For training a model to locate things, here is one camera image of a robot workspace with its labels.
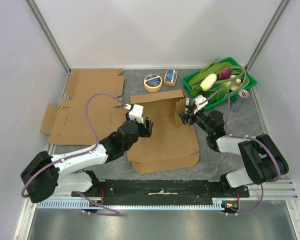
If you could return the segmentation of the brown cardboard box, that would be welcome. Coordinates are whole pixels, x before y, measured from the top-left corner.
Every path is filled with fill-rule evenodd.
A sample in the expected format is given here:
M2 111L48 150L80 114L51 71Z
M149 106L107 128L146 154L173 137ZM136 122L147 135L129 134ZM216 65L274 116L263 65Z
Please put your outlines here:
M182 90L148 93L130 97L130 103L144 107L144 116L153 122L149 138L140 138L127 152L127 159L139 174L195 166L200 147L192 125L184 125L178 112L186 110Z

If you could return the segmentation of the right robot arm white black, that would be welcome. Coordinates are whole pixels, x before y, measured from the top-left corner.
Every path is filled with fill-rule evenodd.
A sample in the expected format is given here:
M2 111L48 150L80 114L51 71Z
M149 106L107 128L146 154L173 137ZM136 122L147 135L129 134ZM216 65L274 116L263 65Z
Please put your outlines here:
M207 134L206 142L211 150L241 156L244 167L220 177L219 191L223 196L232 196L241 186L274 182L289 172L287 161L268 134L226 135L224 117L218 110L206 115L203 110L195 112L189 106L186 112L177 114L184 125L197 125Z

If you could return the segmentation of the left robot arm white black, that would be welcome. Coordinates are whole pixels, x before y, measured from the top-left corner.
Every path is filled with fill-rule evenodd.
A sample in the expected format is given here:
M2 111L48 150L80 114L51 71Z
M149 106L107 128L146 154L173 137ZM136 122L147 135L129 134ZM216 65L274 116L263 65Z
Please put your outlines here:
M75 172L119 159L139 138L151 137L153 126L149 117L143 123L127 118L116 131L90 147L60 155L39 152L20 175L24 184L21 196L30 198L32 203L64 192L96 196L100 191L97 177L86 171Z

